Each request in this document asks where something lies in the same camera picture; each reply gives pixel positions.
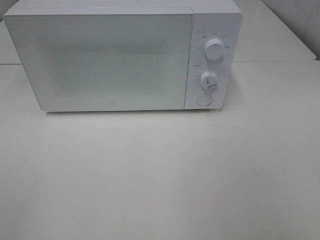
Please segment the round white door button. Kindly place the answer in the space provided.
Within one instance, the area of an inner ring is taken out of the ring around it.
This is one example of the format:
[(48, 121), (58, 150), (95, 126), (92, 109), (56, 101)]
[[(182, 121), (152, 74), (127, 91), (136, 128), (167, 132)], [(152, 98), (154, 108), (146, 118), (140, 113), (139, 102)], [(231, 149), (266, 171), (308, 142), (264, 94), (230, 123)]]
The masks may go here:
[(209, 94), (202, 94), (197, 97), (196, 102), (202, 107), (209, 106), (212, 102), (212, 97)]

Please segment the white timer knob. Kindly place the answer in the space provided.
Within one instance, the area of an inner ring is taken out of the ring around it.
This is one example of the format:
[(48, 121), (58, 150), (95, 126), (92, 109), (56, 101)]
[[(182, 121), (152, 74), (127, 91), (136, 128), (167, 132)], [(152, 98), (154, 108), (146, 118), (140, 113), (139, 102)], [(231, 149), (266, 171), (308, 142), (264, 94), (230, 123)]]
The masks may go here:
[(214, 71), (205, 71), (199, 77), (199, 84), (205, 92), (212, 92), (218, 86), (219, 81)]

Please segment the white microwave door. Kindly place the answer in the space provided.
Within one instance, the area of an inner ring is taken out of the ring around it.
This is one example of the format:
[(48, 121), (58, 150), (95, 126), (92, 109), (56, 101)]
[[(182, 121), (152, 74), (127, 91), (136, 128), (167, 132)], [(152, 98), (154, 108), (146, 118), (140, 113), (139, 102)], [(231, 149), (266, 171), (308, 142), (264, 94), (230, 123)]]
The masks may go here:
[(190, 8), (15, 8), (4, 21), (43, 111), (185, 106)]

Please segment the upper white power knob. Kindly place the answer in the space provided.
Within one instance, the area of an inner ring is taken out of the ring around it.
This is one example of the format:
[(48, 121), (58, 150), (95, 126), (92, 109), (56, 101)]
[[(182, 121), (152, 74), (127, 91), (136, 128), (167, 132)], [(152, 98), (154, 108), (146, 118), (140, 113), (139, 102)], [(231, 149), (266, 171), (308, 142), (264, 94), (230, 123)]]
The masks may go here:
[(219, 37), (208, 39), (203, 44), (204, 55), (209, 60), (218, 60), (224, 55), (225, 42)]

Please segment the white microwave oven body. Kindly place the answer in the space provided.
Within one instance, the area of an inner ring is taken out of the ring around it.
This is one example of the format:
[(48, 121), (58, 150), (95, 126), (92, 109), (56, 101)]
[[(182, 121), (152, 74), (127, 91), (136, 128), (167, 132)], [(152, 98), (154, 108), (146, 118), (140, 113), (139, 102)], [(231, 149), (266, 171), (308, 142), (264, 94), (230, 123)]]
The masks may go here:
[[(223, 106), (243, 20), (242, 12), (232, 0), (20, 0), (9, 10), (51, 8), (190, 8), (193, 20), (184, 108), (171, 110), (219, 109)], [(217, 60), (209, 60), (203, 45), (214, 37), (224, 41), (224, 54)], [(206, 71), (215, 72), (219, 77), (217, 87), (211, 92), (203, 91), (200, 86), (200, 75)], [(210, 105), (197, 104), (197, 98), (203, 94), (212, 97)]]

